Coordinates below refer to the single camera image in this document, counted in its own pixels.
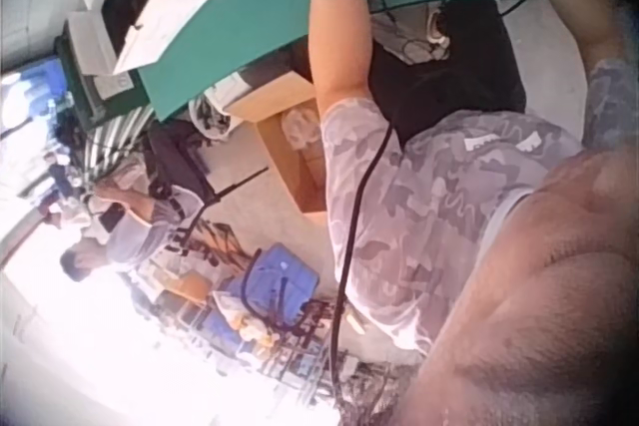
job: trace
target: gray camouflage shirt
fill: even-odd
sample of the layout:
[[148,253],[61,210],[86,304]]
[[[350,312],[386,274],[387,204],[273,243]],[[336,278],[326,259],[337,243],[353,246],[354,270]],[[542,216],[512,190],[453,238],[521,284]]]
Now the gray camouflage shirt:
[[[587,146],[610,147],[636,132],[628,65],[604,61],[589,84]],[[337,279],[355,191],[387,127],[365,99],[339,102],[322,119]],[[582,149],[561,128],[511,112],[456,112],[404,150],[393,134],[364,191],[348,299],[398,346],[427,352],[475,267],[495,210]]]

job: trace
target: cardboard box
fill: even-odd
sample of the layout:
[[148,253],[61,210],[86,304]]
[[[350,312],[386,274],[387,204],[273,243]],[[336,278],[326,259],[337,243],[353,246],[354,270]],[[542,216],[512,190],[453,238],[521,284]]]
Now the cardboard box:
[[74,12],[69,32],[80,71],[112,75],[157,62],[207,0],[105,0]]
[[225,112],[257,123],[315,96],[316,89],[311,82],[294,71],[288,71],[225,107]]
[[[315,99],[304,107],[317,107]],[[295,151],[282,129],[282,113],[256,123],[256,129],[271,159],[272,169],[282,179],[289,195],[305,216],[326,223],[326,170],[321,141]]]

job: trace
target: floor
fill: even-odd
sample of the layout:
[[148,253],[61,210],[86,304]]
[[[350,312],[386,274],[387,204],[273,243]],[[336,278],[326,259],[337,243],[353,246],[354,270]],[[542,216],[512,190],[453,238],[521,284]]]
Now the floor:
[[[500,0],[507,8],[512,0]],[[505,18],[528,98],[528,111],[581,137],[586,94],[576,45],[547,0],[529,0]],[[209,180],[220,190],[266,166],[268,158],[252,125],[243,124],[223,145],[202,150]],[[302,216],[280,179],[269,171],[209,210],[229,223],[247,251],[280,241],[320,276],[319,294],[336,291],[333,257],[325,226]],[[373,325],[358,335],[344,324],[341,345],[366,361],[409,364],[418,354],[402,351]]]

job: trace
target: white printer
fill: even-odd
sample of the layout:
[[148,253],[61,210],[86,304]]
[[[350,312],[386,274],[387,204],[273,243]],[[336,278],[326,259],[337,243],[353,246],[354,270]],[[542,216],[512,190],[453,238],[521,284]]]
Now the white printer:
[[104,0],[73,12],[68,26],[80,71],[114,75],[160,59],[207,0]]

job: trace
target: brown box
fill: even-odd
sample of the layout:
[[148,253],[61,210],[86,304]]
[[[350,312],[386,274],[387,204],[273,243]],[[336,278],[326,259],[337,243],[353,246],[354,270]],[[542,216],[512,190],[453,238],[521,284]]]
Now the brown box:
[[[304,103],[317,107],[316,101]],[[321,141],[296,151],[282,129],[282,113],[256,123],[269,153],[272,168],[284,182],[300,212],[319,223],[326,222],[326,167]]]
[[314,99],[315,95],[311,82],[288,71],[233,102],[225,113],[256,123]]

